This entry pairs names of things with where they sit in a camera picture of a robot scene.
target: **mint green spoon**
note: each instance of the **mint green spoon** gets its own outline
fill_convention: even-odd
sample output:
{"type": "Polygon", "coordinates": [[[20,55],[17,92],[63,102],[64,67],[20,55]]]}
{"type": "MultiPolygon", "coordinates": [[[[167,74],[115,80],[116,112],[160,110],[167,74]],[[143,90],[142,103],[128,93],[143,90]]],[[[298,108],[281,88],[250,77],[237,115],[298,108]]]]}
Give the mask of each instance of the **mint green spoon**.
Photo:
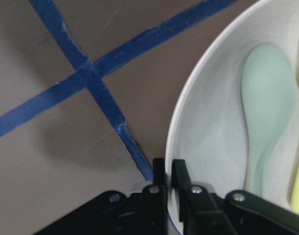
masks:
{"type": "Polygon", "coordinates": [[[264,43],[250,52],[241,80],[249,139],[245,190],[258,196],[269,157],[293,111],[294,83],[290,62],[278,46],[264,43]]]}

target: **screw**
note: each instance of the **screw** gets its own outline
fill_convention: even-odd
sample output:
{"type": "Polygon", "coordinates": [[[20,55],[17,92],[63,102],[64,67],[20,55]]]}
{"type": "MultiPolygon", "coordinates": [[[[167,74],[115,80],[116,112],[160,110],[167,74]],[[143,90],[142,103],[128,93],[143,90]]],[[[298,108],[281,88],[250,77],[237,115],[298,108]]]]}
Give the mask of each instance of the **screw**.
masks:
{"type": "Polygon", "coordinates": [[[243,202],[243,201],[245,201],[245,196],[243,194],[237,192],[237,193],[233,194],[233,199],[237,202],[243,202]]]}
{"type": "Polygon", "coordinates": [[[121,198],[120,194],[114,193],[109,197],[109,201],[110,202],[118,202],[118,201],[120,201],[120,198],[121,198]]]}
{"type": "Polygon", "coordinates": [[[151,187],[149,187],[149,192],[152,194],[156,194],[159,192],[159,187],[157,185],[152,185],[151,187]]]}
{"type": "Polygon", "coordinates": [[[192,193],[201,193],[203,191],[202,188],[199,186],[193,186],[191,188],[191,190],[192,190],[192,193]]]}

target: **white bowl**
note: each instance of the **white bowl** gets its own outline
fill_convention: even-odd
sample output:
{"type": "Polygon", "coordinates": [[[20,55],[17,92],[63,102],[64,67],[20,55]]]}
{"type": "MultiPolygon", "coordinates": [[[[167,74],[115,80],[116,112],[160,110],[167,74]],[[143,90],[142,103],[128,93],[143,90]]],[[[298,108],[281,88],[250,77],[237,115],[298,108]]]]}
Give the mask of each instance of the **white bowl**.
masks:
{"type": "MultiPolygon", "coordinates": [[[[299,0],[261,0],[234,20],[213,42],[188,78],[176,105],[166,146],[170,183],[173,159],[185,159],[193,182],[213,186],[222,198],[243,188],[248,140],[240,94],[244,61],[258,44],[271,42],[299,66],[299,0]]],[[[299,88],[293,115],[268,164],[265,198],[290,209],[299,155],[299,88]]],[[[179,231],[173,189],[168,210],[179,231]]]]}

